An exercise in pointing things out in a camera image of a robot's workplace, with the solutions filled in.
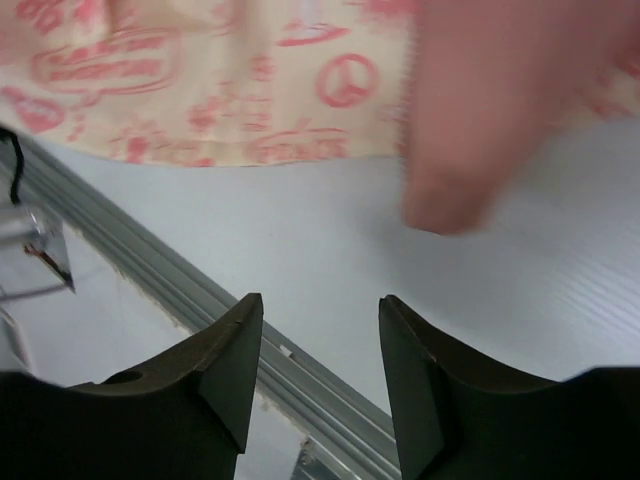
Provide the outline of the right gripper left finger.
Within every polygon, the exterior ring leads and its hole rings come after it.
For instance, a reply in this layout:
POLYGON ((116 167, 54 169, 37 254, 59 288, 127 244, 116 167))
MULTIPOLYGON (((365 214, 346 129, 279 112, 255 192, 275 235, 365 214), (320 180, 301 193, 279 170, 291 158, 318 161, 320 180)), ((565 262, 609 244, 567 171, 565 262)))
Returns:
POLYGON ((5 479, 230 479, 247 445, 263 303, 100 384, 1 376, 5 479))

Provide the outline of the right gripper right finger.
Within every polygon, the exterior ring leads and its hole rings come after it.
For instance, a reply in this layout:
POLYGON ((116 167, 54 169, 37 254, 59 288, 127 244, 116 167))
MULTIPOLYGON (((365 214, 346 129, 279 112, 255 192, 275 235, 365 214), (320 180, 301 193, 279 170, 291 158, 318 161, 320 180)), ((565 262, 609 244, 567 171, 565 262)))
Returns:
POLYGON ((598 367, 555 382, 503 364, 379 303, 393 428, 405 479, 635 479, 639 371, 598 367))

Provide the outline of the pink hooded zip jacket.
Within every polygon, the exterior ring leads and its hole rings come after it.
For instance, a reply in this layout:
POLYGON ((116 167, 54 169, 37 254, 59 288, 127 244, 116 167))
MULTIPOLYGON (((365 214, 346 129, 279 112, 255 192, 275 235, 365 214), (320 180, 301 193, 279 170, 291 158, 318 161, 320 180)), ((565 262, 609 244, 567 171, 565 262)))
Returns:
POLYGON ((5 1, 1 130, 127 164, 406 162, 475 229, 557 130, 639 112, 635 1, 5 1))

